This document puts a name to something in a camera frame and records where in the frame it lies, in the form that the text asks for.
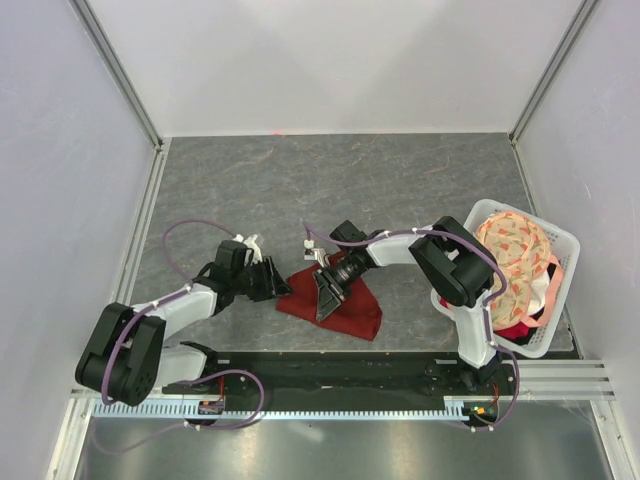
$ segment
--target dark red garment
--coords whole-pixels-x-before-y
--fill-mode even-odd
[[[331,255],[329,263],[335,264],[342,256],[342,252]],[[327,330],[346,333],[369,341],[376,338],[382,321],[382,310],[376,297],[361,278],[351,284],[351,295],[336,311],[324,321],[320,323],[316,321],[318,289],[313,272],[319,268],[315,264],[292,275],[287,283],[293,289],[293,294],[280,298],[276,310],[308,320]]]
[[[449,308],[449,305],[443,298],[438,297],[438,300],[440,302],[440,305],[445,308]],[[512,327],[505,328],[504,330],[498,330],[493,333],[495,333],[496,335],[500,335],[502,338],[506,338],[507,340],[517,340],[529,335],[529,330],[530,328],[527,327],[524,323],[518,322]]]

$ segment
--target white wall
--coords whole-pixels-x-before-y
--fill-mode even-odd
[[[600,2],[525,131],[536,205],[573,232],[578,340],[605,360],[640,448],[640,3]]]
[[[43,478],[152,149],[66,0],[0,15],[0,472]]]
[[[167,136],[508,131],[579,0],[91,0]]]

